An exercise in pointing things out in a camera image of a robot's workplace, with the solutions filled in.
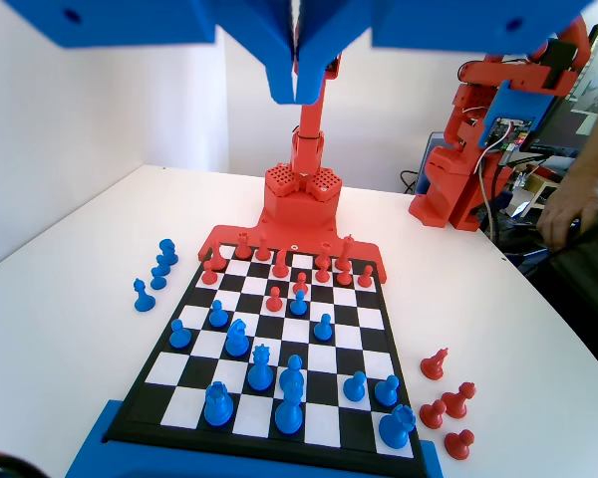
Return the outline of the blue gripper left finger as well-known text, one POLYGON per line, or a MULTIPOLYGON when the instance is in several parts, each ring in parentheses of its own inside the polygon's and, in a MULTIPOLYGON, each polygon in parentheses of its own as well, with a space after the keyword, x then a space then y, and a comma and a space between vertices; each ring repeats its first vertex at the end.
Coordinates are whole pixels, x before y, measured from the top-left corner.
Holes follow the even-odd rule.
POLYGON ((215 18, 217 25, 264 66, 272 99, 280 105, 294 104, 291 2, 217 1, 215 18))

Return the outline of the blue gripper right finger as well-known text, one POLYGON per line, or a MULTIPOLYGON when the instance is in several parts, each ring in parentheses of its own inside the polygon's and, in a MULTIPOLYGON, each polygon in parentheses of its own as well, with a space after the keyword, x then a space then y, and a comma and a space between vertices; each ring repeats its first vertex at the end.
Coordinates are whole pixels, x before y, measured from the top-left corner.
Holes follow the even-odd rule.
POLYGON ((326 67, 371 25, 371 1, 301 1, 297 40, 296 103, 312 105, 326 67))

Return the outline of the bare person hand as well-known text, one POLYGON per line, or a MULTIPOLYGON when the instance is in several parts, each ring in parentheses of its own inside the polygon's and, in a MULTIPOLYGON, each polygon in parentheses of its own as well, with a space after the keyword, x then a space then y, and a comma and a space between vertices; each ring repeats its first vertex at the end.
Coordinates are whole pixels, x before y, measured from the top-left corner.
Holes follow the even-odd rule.
POLYGON ((537 223, 547 248, 556 252, 567 245, 573 222, 587 230, 598 216, 598 187, 562 182, 549 197, 537 223))

